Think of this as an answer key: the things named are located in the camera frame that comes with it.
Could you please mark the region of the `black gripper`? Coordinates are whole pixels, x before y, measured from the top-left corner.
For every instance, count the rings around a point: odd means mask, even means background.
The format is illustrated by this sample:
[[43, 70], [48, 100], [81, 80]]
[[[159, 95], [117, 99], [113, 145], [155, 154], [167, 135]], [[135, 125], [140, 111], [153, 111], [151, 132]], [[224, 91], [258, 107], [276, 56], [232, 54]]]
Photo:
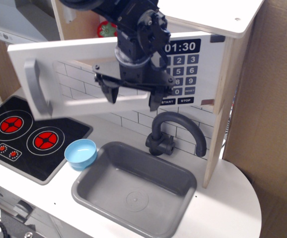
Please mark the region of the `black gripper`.
[[150, 59], [142, 64], [130, 65], [121, 64], [117, 60], [97, 62], [92, 69], [95, 72], [95, 81], [112, 104], [116, 103], [119, 87], [128, 87], [150, 91], [149, 109], [156, 111], [163, 100], [163, 91], [171, 92], [174, 87], [174, 77], [164, 67], [155, 66]]

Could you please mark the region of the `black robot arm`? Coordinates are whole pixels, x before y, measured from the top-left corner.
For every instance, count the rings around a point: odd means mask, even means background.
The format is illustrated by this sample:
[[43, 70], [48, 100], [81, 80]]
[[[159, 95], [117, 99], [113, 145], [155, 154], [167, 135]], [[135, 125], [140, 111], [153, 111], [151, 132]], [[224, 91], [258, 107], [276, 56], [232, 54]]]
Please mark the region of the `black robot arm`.
[[156, 0], [63, 0], [76, 10], [91, 10], [117, 27], [116, 61], [93, 67], [95, 81], [110, 103], [120, 87], [150, 92], [149, 107], [156, 111], [173, 91], [175, 79], [166, 72], [170, 43], [167, 20]]

